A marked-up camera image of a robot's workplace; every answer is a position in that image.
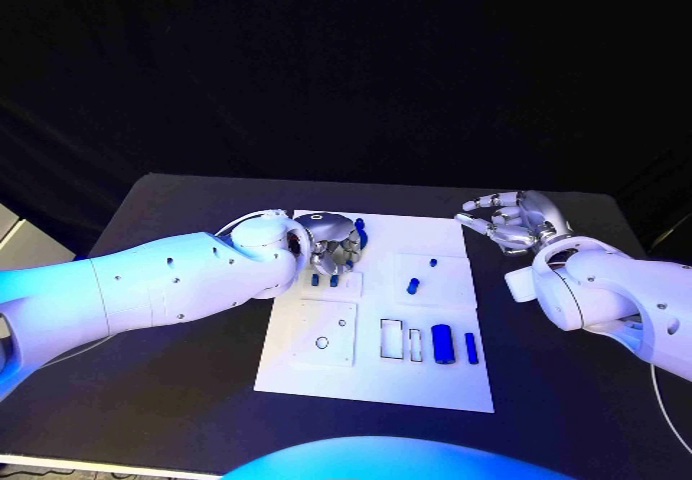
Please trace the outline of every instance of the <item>black table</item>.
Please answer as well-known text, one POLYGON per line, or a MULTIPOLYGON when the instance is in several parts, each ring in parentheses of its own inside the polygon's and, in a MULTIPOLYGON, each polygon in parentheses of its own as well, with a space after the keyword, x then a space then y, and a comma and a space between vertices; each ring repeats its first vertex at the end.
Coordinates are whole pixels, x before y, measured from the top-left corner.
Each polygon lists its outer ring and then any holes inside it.
MULTIPOLYGON (((92 255, 213 233, 265 208, 451 217, 487 193, 148 175, 92 255)), ((608 196, 549 197, 578 233, 642 256, 608 196)), ((253 392, 270 311, 270 301, 253 300, 204 320, 119 334, 33 374, 0 403, 0 452, 220 474, 314 440, 390 435, 474 447, 580 478, 689 478, 692 458, 663 421, 648 365, 605 337, 562 332, 536 302, 516 304, 503 274, 530 259, 503 257, 480 235, 465 238, 494 414, 253 392)), ((689 435, 692 384, 666 372, 658 384, 689 435)))

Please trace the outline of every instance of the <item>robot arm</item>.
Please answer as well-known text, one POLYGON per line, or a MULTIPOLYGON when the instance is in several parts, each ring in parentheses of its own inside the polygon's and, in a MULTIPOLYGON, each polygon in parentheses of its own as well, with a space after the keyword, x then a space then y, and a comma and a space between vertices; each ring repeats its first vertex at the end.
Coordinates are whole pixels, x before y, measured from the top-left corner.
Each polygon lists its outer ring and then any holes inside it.
POLYGON ((351 263, 337 264, 330 254, 360 251, 357 229, 345 217, 322 215, 325 220, 309 223, 318 239, 281 210, 266 210, 237 219, 216 236, 191 233, 103 257, 0 272, 0 321, 10 330, 0 344, 0 400, 48 360, 83 343, 275 297, 308 262, 330 263, 334 273, 350 270, 351 263), (328 251, 321 247, 330 243, 338 248, 328 251))
POLYGON ((692 269, 631 259, 598 240, 573 235, 559 210, 537 192, 481 197, 462 206, 504 207, 493 223, 456 214, 508 255, 531 249, 530 267, 505 274, 517 302, 537 299, 562 330, 616 340, 645 362, 692 380, 692 269))

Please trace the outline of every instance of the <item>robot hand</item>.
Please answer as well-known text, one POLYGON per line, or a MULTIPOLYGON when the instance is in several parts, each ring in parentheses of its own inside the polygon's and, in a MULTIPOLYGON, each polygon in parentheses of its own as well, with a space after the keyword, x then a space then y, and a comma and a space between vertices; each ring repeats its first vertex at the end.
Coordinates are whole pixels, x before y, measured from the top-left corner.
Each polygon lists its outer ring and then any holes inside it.
POLYGON ((191 233, 103 257, 0 272, 0 322, 10 331, 0 339, 0 400, 83 343, 275 297, 308 262, 322 274, 350 270, 361 228, 330 213, 298 220, 265 210, 216 235, 191 233))
POLYGON ((530 267, 504 275, 514 300, 537 299, 562 330, 605 335, 638 358, 692 380, 692 268, 634 260, 598 240, 575 236, 539 192, 490 195, 462 209, 488 206, 503 207, 493 223, 465 213, 455 219, 507 255, 534 251, 530 267))
POLYGON ((537 252, 550 243, 572 236, 572 230, 557 208, 544 195, 533 190, 487 195, 465 202, 465 212, 481 207, 501 207, 493 213, 493 223, 458 213, 455 219, 469 229, 487 235, 507 256, 537 252))

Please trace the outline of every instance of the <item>white foam board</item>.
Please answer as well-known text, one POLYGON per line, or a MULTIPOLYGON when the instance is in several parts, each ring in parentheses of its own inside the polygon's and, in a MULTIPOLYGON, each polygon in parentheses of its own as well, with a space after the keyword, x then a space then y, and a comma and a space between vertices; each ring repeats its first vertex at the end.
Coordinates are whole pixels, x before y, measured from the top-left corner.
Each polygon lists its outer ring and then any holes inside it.
MULTIPOLYGON (((312 211, 295 211, 295 216, 305 213, 312 211)), ((471 273, 468 268, 451 268, 452 264, 456 267, 467 266, 461 225, 452 219, 341 214, 353 220, 363 218, 369 238, 354 272, 345 274, 338 281, 340 285, 350 286, 348 290, 344 288, 341 295, 324 287, 324 294, 320 294, 318 289, 312 291, 315 293, 308 291, 309 294, 305 294, 314 273, 305 269, 295 285, 275 298, 255 390, 491 413, 493 400, 471 273), (429 258, 438 259, 433 268, 429 267, 429 258), (448 261, 448 270, 446 267, 438 269, 442 260, 448 261), (423 267, 439 272, 439 277, 443 273, 443 276, 449 277, 446 281, 462 288, 459 299, 435 304, 431 297, 422 295, 418 304, 405 303, 402 298, 409 299, 402 297, 399 291, 402 284, 405 290, 409 279, 396 278, 402 275, 402 264, 406 275, 412 271, 416 275, 431 274, 423 267), (358 274, 358 280, 350 283, 347 276, 354 274, 358 274), (356 284, 360 285, 360 292, 353 288, 356 284), (294 359, 295 349, 307 348, 299 347, 292 333, 294 323, 299 318, 296 312, 305 300, 332 301, 356 306, 350 366, 308 363, 294 359), (402 321, 403 360, 380 358, 380 319, 402 321), (452 331, 456 362, 451 365, 438 365, 433 362, 429 328, 438 323, 449 325, 452 331), (410 361, 409 329, 420 331, 422 362, 410 361), (477 365, 468 364, 464 343, 467 332, 475 336, 480 361, 477 365)), ((426 278, 428 286, 438 281, 435 277, 426 278)), ((328 279, 320 278, 321 282, 328 284, 328 279)))

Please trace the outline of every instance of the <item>small blue cylinder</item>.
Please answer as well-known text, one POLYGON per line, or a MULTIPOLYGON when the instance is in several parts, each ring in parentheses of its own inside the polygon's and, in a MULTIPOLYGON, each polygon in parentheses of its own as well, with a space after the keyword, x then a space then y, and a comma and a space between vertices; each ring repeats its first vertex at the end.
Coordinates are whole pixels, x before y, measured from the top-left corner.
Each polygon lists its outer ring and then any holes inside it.
POLYGON ((475 365, 478 363, 478 352, 475 351, 475 339, 472 333, 464 333, 465 338, 465 353, 468 355, 468 363, 475 365))
POLYGON ((407 282, 407 288, 406 288, 406 292, 413 295, 415 294, 415 290, 418 289, 418 285, 420 284, 420 281, 416 279, 416 278, 412 278, 410 279, 410 282, 407 282))
POLYGON ((435 325, 432 328, 432 347, 435 350, 435 363, 448 365, 454 358, 454 344, 451 341, 451 328, 448 325, 435 325))

